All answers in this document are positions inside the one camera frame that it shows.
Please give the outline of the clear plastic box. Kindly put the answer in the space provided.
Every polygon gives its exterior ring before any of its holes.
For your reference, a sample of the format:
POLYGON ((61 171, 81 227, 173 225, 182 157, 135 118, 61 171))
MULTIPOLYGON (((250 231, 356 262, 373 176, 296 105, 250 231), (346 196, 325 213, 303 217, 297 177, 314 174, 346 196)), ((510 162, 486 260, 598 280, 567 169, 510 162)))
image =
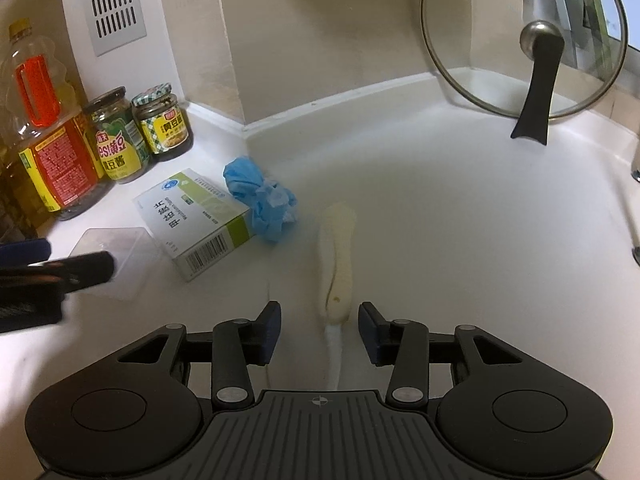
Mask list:
POLYGON ((160 248, 145 228, 92 228, 78 240, 70 257, 109 252, 114 274, 105 284, 88 289, 93 296, 134 301, 158 263, 160 248))

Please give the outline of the white green medicine box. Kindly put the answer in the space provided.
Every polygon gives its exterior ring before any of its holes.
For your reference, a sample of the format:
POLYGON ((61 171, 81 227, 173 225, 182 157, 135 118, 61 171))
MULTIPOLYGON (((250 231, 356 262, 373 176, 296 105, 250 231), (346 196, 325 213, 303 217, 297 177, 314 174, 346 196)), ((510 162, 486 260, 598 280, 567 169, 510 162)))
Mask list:
POLYGON ((250 208, 191 169, 143 192, 134 204, 187 282, 254 235, 250 208))

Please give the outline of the cream foam strip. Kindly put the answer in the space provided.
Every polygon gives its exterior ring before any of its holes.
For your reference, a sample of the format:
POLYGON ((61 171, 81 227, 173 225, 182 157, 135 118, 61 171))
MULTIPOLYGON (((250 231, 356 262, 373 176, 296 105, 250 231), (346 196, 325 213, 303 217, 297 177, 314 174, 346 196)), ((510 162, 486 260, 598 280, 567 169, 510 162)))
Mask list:
POLYGON ((320 217, 318 299, 328 350, 326 388, 330 391, 340 384, 343 325, 352 310, 352 236, 356 223, 356 212, 344 203, 332 204, 320 217))

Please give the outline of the large dark oil bottle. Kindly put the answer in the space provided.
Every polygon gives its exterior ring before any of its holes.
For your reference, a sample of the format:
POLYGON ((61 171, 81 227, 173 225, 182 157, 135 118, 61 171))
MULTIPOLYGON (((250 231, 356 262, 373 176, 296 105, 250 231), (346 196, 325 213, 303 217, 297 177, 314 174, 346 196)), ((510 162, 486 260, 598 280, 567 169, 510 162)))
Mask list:
POLYGON ((1 241, 38 237, 38 196, 20 160, 1 142, 1 241))

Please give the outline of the red label oil bottle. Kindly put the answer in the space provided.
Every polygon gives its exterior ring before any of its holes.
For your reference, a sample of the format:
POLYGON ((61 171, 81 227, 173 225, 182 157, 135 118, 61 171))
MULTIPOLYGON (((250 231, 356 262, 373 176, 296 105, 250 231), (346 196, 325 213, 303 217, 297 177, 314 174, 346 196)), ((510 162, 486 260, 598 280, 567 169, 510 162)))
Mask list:
POLYGON ((73 219, 110 189, 93 124, 67 80, 66 66, 55 57, 54 42, 34 34, 27 18, 9 26, 1 104, 9 114, 9 149, 50 214, 73 219))

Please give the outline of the green label sauce jar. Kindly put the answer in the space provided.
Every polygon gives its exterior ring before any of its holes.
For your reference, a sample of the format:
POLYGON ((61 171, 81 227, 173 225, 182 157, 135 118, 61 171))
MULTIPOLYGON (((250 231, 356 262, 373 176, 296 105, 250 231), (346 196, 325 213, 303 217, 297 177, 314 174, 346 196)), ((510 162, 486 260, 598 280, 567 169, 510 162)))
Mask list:
POLYGON ((120 86, 93 99, 85 113, 96 130, 96 148, 107 177, 124 184, 142 176, 152 156, 126 99, 126 88, 120 86))

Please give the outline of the small checkered lid jar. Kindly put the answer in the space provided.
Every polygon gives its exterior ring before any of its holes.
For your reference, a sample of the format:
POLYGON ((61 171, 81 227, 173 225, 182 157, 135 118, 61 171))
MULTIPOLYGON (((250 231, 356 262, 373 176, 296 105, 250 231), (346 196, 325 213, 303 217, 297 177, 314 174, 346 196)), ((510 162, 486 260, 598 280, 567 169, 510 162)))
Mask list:
POLYGON ((139 93, 131 104, 152 155, 159 162, 190 150, 191 129, 169 82, 139 93))

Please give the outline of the glass pot lid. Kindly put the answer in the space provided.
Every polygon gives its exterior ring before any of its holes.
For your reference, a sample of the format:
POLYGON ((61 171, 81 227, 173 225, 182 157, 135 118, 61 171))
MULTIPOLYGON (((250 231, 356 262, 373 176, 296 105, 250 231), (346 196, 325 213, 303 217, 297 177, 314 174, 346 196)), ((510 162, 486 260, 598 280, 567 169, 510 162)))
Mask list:
POLYGON ((623 0, 420 0, 423 43, 460 98, 514 120, 514 139, 596 105, 623 70, 623 0))

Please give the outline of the wall vent grille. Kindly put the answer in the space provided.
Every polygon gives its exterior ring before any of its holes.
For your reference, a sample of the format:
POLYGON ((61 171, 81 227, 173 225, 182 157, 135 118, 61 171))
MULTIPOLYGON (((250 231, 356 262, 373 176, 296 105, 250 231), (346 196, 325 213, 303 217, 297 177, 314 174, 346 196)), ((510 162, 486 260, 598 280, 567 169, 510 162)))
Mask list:
POLYGON ((96 56, 146 36, 140 0, 84 0, 84 7, 96 56))

